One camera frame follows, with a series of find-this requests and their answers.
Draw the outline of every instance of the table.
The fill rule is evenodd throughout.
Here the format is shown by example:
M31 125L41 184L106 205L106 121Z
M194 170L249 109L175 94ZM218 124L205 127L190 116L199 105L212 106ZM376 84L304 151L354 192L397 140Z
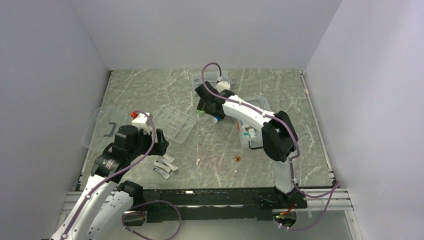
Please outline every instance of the table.
M130 180L145 189L210 189L273 187L273 161L263 150L242 149L235 120L227 117L213 123L211 116L198 116L199 97L192 87L191 73L200 69L123 69L111 73L103 106L126 111L153 113L170 105L197 118L184 143L169 140L167 154L179 167L169 179L152 171L160 156L148 156L127 172ZM227 69L236 84L231 90L241 98L263 96L273 112L288 113L298 136L301 155L295 160L295 174L301 187L332 185L325 154L310 104L297 69ZM98 125L96 131L110 128ZM89 149L81 187L101 151ZM241 161L234 157L241 156Z

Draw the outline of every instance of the white wall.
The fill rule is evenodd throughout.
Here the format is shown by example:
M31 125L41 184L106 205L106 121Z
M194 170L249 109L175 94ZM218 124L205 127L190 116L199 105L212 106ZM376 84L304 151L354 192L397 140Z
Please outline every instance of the white wall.
M109 69L305 69L341 0L71 0Z
M366 240L424 238L424 2L344 0L306 80Z
M0 239L49 238L108 72L68 0L2 0L0 73Z

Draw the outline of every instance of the container lid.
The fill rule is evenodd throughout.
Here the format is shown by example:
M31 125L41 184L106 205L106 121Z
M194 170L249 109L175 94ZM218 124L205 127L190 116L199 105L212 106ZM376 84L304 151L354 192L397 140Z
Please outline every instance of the container lid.
M114 141L118 129L127 124L128 115L128 111L114 106L96 108L81 145L94 151L103 151Z
M194 116L170 105L162 105L153 114L154 127L162 129L165 137L179 144L186 140L196 123L197 119Z

